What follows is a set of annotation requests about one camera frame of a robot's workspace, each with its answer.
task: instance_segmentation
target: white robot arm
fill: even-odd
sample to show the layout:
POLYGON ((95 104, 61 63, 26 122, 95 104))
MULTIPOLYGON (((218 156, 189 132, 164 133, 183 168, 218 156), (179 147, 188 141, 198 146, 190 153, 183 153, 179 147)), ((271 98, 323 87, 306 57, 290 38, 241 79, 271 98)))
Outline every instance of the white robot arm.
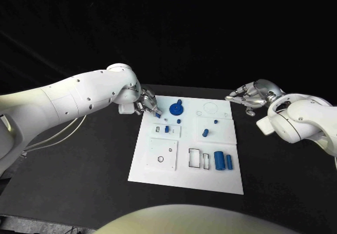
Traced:
POLYGON ((337 107, 324 99, 287 94, 265 79, 244 85, 225 98, 248 107, 249 116, 255 116, 254 109, 268 107, 268 116, 257 122, 265 135, 277 132, 290 143, 310 139, 337 157, 337 107))
POLYGON ((49 128, 117 103, 121 114, 162 114, 154 93, 128 65, 75 75, 45 87, 0 96, 0 175, 49 128))

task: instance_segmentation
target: black table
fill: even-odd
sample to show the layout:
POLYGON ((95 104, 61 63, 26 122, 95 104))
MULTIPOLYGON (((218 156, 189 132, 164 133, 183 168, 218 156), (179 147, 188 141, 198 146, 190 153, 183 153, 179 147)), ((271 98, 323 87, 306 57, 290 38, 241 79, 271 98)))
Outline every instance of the black table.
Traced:
MULTIPOLYGON (((229 90, 153 85, 159 95, 224 99, 229 90)), ((0 196, 0 214, 100 228, 130 212, 164 204, 196 204, 261 217, 304 233, 337 233, 334 160, 308 140, 265 136, 232 103, 245 195, 128 181, 141 117, 117 105, 87 117, 56 146, 28 154, 0 196)), ((65 125, 48 130, 38 140, 65 125)))

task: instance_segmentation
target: white board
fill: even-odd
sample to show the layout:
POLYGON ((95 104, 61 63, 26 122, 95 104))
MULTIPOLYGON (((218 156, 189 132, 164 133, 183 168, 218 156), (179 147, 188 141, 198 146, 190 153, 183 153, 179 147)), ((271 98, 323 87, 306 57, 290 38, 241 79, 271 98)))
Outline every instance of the white board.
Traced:
POLYGON ((229 101, 167 96, 156 96, 156 98, 163 114, 162 118, 156 118, 153 113, 149 112, 143 115, 128 181, 242 195, 244 188, 229 101), (185 112, 175 116, 170 114, 169 108, 179 99, 183 101, 185 112), (159 126, 160 131, 162 128, 169 126, 169 133, 157 132, 159 126), (205 127, 209 129, 209 138, 202 136, 205 127), (149 149, 152 139, 177 142, 175 170, 172 169, 172 161, 170 168, 163 166, 164 161, 159 162, 162 154, 167 154, 170 141, 164 141, 163 145, 156 144, 159 147, 156 152, 152 152, 149 149), (199 150, 200 168, 189 166, 190 149, 199 150), (225 155, 232 155, 234 170, 216 170, 216 151, 224 151, 225 155), (209 154, 209 160, 203 160, 205 154, 209 154), (152 166, 147 165, 149 159, 153 159, 152 166), (209 163, 209 170, 205 169, 205 162, 209 163))

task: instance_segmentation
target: white cable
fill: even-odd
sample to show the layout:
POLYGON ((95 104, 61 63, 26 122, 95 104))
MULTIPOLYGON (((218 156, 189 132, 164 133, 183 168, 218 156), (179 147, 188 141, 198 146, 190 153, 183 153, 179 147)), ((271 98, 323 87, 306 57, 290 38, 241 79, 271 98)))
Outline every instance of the white cable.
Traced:
POLYGON ((28 151, 25 151, 25 152, 28 153, 28 152, 31 152, 31 151, 33 151, 33 150, 44 149, 44 148, 46 148, 46 147, 49 147, 49 146, 54 146, 54 145, 59 144, 61 142, 64 142, 64 141, 72 136, 72 134, 75 133, 75 131, 78 130, 78 128, 80 128, 80 126, 81 126, 81 124, 82 124, 82 122, 84 122, 84 120, 85 120, 85 117, 87 117, 87 116, 84 116, 82 121, 81 121, 78 127, 75 128, 75 130, 72 131, 72 133, 71 133, 61 141, 58 141, 56 143, 54 143, 54 144, 51 144, 51 145, 46 145, 46 146, 42 146, 42 147, 35 148, 35 149, 32 149, 32 150, 28 150, 28 151))
POLYGON ((68 125, 49 139, 46 139, 46 140, 44 140, 42 142, 39 142, 39 143, 36 143, 36 144, 28 146, 28 147, 25 148, 25 150, 28 150, 28 149, 31 149, 32 147, 35 147, 36 145, 41 145, 41 144, 44 144, 45 142, 51 141, 51 140, 72 126, 72 124, 77 122, 77 120, 78 120, 78 118, 74 119, 74 121, 69 123, 69 125, 68 125))

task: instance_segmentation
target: small blue piece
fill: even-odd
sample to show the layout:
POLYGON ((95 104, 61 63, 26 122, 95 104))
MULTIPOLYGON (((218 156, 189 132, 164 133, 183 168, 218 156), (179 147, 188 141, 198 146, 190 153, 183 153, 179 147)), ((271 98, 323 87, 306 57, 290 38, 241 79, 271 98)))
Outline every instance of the small blue piece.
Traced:
POLYGON ((208 130, 208 129, 205 129, 205 130, 203 130, 203 134, 202 134, 202 136, 203 136, 203 137, 208 137, 208 134, 209 134, 209 130, 208 130))
POLYGON ((170 113, 175 115, 175 116, 179 116, 183 114, 183 111, 185 111, 185 108, 182 106, 182 100, 177 101, 177 103, 175 103, 172 106, 170 106, 170 113))
POLYGON ((229 170, 234 170, 232 157, 231 157, 231 155, 226 155, 226 165, 228 165, 228 169, 229 169, 229 170))
POLYGON ((224 171, 226 169, 225 156, 222 151, 215 152, 216 170, 224 171))

